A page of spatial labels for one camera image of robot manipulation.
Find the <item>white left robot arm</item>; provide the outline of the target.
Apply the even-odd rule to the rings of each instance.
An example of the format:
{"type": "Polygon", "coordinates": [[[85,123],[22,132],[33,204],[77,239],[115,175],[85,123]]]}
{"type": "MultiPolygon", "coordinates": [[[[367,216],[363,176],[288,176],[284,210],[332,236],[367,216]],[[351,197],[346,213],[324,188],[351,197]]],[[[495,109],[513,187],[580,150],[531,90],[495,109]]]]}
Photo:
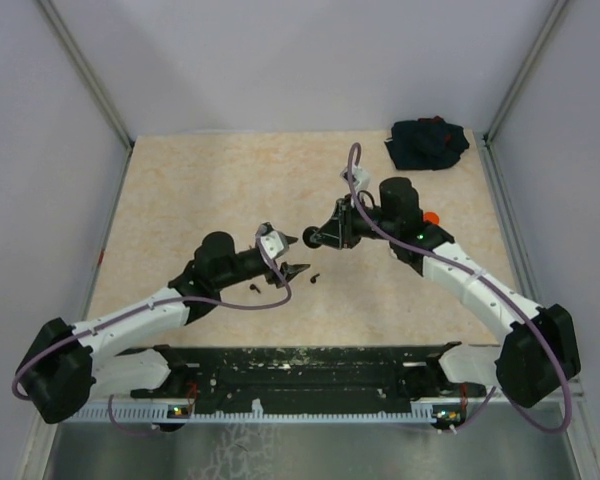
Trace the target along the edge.
{"type": "Polygon", "coordinates": [[[222,300],[223,289],[262,276],[288,290],[304,264],[278,264],[297,238],[261,225],[252,248],[237,251],[233,237],[215,231],[204,237],[184,270],[148,298],[91,320],[68,324],[57,317],[36,335],[11,384],[13,395],[31,402],[48,424],[65,421],[94,400],[158,389],[181,394],[188,373],[165,347],[139,353],[128,350],[140,341],[189,325],[216,307],[238,304],[222,300]]]}

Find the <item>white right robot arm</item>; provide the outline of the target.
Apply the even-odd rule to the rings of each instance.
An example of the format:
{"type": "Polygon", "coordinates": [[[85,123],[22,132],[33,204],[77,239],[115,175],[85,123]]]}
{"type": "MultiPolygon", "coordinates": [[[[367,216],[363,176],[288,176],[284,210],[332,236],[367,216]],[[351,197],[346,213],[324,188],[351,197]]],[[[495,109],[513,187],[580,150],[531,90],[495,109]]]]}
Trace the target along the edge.
{"type": "Polygon", "coordinates": [[[396,258],[449,291],[498,341],[496,347],[457,345],[426,372],[428,387],[450,395],[461,383],[496,386],[517,405],[535,406],[581,371],[573,320],[562,306],[544,308],[479,267],[443,228],[427,220],[407,178],[379,185],[380,202],[364,206],[345,196],[329,220],[310,226],[310,248],[352,249],[362,239],[392,236],[396,258]]]}

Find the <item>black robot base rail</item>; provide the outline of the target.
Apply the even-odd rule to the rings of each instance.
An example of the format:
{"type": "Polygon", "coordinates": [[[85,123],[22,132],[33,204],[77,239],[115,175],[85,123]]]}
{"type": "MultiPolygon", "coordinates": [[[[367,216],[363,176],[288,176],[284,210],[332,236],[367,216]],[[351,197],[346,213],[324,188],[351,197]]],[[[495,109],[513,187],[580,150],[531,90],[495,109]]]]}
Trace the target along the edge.
{"type": "Polygon", "coordinates": [[[408,413],[414,401],[482,397],[485,387],[453,383],[439,366],[450,344],[368,347],[161,347],[175,370],[134,399],[191,397],[199,414],[408,413]]]}

